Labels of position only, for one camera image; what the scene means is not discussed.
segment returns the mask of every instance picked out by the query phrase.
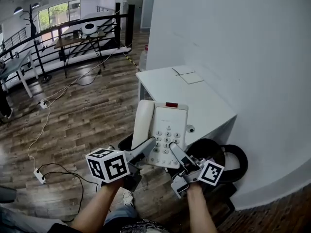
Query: shoe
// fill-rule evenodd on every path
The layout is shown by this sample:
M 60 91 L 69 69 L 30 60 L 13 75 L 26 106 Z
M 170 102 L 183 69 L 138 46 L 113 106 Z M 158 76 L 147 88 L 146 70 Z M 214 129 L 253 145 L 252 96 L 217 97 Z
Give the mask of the shoe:
M 11 118 L 12 114 L 13 114 L 13 108 L 11 109 L 11 113 L 10 113 L 10 115 L 8 116 L 8 119 Z
M 124 205 L 132 205 L 135 208 L 133 201 L 134 201 L 133 194 L 130 191 L 125 191 L 123 193 Z

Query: white telephone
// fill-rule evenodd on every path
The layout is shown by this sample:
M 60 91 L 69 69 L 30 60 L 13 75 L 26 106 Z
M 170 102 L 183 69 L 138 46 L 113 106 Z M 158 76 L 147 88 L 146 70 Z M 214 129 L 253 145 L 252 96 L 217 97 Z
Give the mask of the white telephone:
M 156 146 L 144 162 L 148 165 L 180 168 L 169 144 L 173 141 L 184 150 L 187 118 L 187 105 L 141 100 L 136 111 L 132 149 L 154 136 Z

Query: desk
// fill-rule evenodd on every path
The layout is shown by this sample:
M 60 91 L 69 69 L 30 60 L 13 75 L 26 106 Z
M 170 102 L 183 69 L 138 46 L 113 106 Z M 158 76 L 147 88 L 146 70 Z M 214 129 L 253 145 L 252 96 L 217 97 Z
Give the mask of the desk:
M 33 94 L 31 93 L 22 73 L 21 73 L 21 66 L 22 64 L 24 64 L 25 60 L 27 60 L 27 58 L 29 58 L 30 63 L 31 63 L 31 67 L 33 68 L 34 72 L 35 72 L 35 77 L 38 79 L 38 74 L 37 71 L 35 69 L 35 65 L 33 62 L 33 59 L 31 57 L 31 50 L 28 50 L 22 54 L 19 55 L 19 58 L 14 58 L 13 60 L 8 61 L 7 63 L 5 63 L 5 67 L 6 70 L 0 75 L 0 80 L 2 81 L 2 84 L 4 86 L 4 90 L 6 92 L 8 92 L 8 88 L 6 87 L 5 81 L 4 79 L 7 78 L 11 73 L 13 72 L 17 72 L 21 82 L 23 83 L 28 95 L 30 98 L 33 97 Z
M 57 41 L 56 41 L 56 44 L 54 46 L 54 49 L 57 49 L 57 48 L 60 48 L 61 52 L 62 52 L 62 55 L 63 55 L 63 61 L 64 61 L 64 67 L 65 67 L 65 77 L 67 78 L 67 71 L 66 71 L 66 67 L 67 67 L 67 58 L 66 58 L 66 55 L 65 55 L 65 49 L 64 47 L 65 46 L 68 46 L 68 45 L 72 45 L 72 44 L 75 44 L 75 43 L 79 43 L 79 42 L 84 42 L 84 41 L 89 41 L 90 45 L 93 47 L 94 51 L 97 53 L 96 49 L 94 48 L 93 44 L 91 43 L 91 40 L 93 39 L 96 39 L 96 42 L 97 42 L 97 47 L 98 47 L 98 52 L 99 52 L 99 55 L 98 57 L 100 57 L 101 59 L 101 62 L 102 62 L 102 65 L 104 67 L 104 63 L 102 61 L 102 53 L 101 51 L 99 50 L 100 48 L 100 45 L 99 45 L 99 38 L 102 38 L 102 37 L 105 37 L 106 34 L 102 31 L 102 30 L 98 30 L 98 36 L 97 37 L 90 37 L 90 36 L 87 36 L 85 39 L 83 38 L 79 38 L 78 36 L 73 36 L 73 35 L 70 35 L 70 36 L 65 36 L 64 38 L 59 38 Z
M 204 81 L 187 84 L 171 67 L 136 73 L 139 79 L 138 100 L 145 89 L 154 101 L 186 104 L 189 107 L 187 124 L 193 133 L 186 132 L 185 144 L 212 133 L 236 114 Z

